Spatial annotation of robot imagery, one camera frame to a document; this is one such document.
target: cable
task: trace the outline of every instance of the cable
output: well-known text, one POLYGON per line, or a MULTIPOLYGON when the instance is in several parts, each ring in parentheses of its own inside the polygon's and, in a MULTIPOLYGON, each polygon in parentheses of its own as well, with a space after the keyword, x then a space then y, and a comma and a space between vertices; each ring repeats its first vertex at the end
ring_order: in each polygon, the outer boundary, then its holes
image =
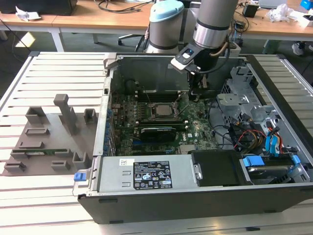
POLYGON ((310 64, 313 62, 313 59, 308 63, 308 65, 306 65, 306 67, 304 68, 304 70, 302 71, 301 75, 303 75, 305 73, 305 71, 308 69, 308 67, 310 66, 310 64))
POLYGON ((128 13, 133 13, 133 12, 139 12, 141 11, 140 8, 142 8, 144 5, 147 5, 151 2, 156 2, 156 0, 151 0, 151 1, 148 1, 148 2, 143 2, 143 3, 140 3, 140 4, 137 4, 135 6, 131 6, 131 7, 127 7, 125 9, 121 9, 121 10, 111 10, 111 9, 108 9, 108 5, 109 5, 109 2, 108 0, 103 0, 99 3, 97 3, 96 0, 93 0, 97 5, 98 7, 103 10, 103 11, 107 11, 107 12, 111 12, 111 13, 116 13, 116 14, 128 14, 128 13), (103 3, 106 3, 106 6, 105 7, 102 7, 101 4, 103 3))
POLYGON ((15 37, 17 37, 18 38, 18 40, 24 45, 24 47, 26 47, 27 48, 27 50, 29 50, 29 52, 31 52, 31 50, 28 48, 28 46, 26 46, 23 42, 22 42, 22 40, 19 38, 19 36, 15 33, 15 32, 13 32, 7 25, 6 25, 6 23, 5 22, 3 22, 3 20, 0 18, 0 21, 2 22, 2 24, 5 26, 5 27, 7 27, 7 29, 9 29, 10 30, 10 32, 11 33, 13 33, 14 34, 14 36, 15 37))
POLYGON ((244 30, 242 30, 242 31, 238 31, 237 29, 235 29, 238 33, 244 33, 244 32, 246 32, 248 29, 249 29, 249 27, 250 27, 250 22, 249 22, 249 20, 247 19, 247 17, 245 17, 243 14, 241 14, 241 13, 239 13, 238 11, 235 11, 237 14, 239 14, 240 16, 242 16, 245 20, 246 20, 246 22, 247 22, 247 27, 246 27, 246 29, 244 29, 244 30))
MULTIPOLYGON (((211 123, 210 123, 210 112, 211 112, 211 109, 212 109, 212 106, 213 106, 214 101, 215 101, 215 100, 212 100, 212 102, 211 102, 211 104, 210 104, 210 106, 209 106, 209 110, 208 110, 208 112, 207 112, 207 120, 208 120, 208 123, 209 123, 209 127, 210 127, 212 130, 214 130, 215 134, 217 134, 217 135, 221 136, 222 138, 224 138, 225 140, 228 140, 229 142, 233 143, 233 140, 232 140, 232 139, 230 139, 230 138, 226 137, 225 135, 222 135, 221 133, 219 133, 218 131, 216 131, 216 130, 213 128, 213 126, 211 125, 211 123)), ((240 146, 241 148, 244 148, 244 149, 247 148, 247 147, 243 146, 242 144, 240 144, 238 141, 236 141, 236 143, 237 143, 238 146, 240 146)))
POLYGON ((219 70, 221 67, 223 67, 226 64, 226 62, 229 59, 229 56, 230 56, 230 43, 228 43, 228 46, 227 46, 227 56, 226 56, 225 61, 221 65, 219 65, 219 66, 217 66, 217 67, 215 67, 215 68, 213 68, 211 70, 200 71, 199 74, 209 74, 209 73, 213 73, 213 72, 219 70))
POLYGON ((13 54, 13 56, 14 56, 15 59, 17 59, 17 60, 20 61, 21 63, 24 63, 25 61, 22 60, 22 59, 20 59, 20 58, 18 58, 18 56, 17 56, 17 55, 15 54, 15 52, 14 52, 15 38, 16 38, 16 36, 14 35, 13 42, 12 42, 12 54, 13 54))

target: circuit board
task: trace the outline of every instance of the circuit board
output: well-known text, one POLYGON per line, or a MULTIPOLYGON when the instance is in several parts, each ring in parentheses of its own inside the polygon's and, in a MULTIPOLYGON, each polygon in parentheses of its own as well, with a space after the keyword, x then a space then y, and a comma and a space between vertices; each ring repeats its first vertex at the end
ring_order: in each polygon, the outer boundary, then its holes
POLYGON ((207 119, 203 100, 195 103, 182 95, 178 102, 138 102, 134 96, 125 95, 113 98, 115 122, 115 142, 117 156, 187 154, 191 150, 217 148, 207 119), (138 133, 138 120, 145 119, 183 120, 184 129, 177 131, 175 140, 169 142, 143 142, 138 133))

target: power supply label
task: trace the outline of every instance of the power supply label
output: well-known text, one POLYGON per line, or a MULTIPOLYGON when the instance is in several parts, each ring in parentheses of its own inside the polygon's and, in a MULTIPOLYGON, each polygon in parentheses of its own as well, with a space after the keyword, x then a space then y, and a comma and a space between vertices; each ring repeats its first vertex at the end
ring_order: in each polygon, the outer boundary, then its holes
POLYGON ((168 161, 134 163, 134 189, 172 187, 171 169, 168 161))

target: floor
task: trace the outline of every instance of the floor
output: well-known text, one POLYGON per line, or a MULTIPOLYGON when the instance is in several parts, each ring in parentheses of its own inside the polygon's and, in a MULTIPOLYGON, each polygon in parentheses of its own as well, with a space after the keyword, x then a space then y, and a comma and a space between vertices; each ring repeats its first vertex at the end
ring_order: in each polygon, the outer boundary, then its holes
MULTIPOLYGON (((22 38, 25 32, 19 32, 18 36, 22 38)), ((32 51, 56 51, 54 42, 49 33, 31 32, 35 41, 31 45, 32 51)), ((91 34, 84 33, 64 33, 66 51, 84 51, 84 52, 133 52, 139 38, 126 39, 124 46, 117 44, 116 34, 100 34, 98 35, 98 44, 93 43, 91 34)), ((3 96, 6 89, 14 79, 22 66, 20 60, 25 60, 29 51, 24 47, 12 47, 16 45, 17 40, 14 40, 14 35, 8 33, 8 40, 3 42, 0 40, 0 97, 3 96)), ((242 53, 245 54, 261 54, 265 40, 244 40, 242 53)), ((306 49, 304 56, 296 56, 292 52, 293 42, 281 42, 277 53, 283 54, 293 64, 293 66, 301 73, 307 64, 313 59, 313 52, 306 49)), ((309 83, 313 83, 313 64, 311 64, 304 77, 309 83)))

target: motherboard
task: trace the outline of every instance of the motherboard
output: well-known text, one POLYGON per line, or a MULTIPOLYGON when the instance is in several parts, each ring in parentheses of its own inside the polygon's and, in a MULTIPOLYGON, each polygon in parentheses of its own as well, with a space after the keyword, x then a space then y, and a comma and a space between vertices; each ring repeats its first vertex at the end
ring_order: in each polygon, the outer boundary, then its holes
POLYGON ((112 97, 117 156, 187 154, 217 148, 205 101, 181 94, 112 97))

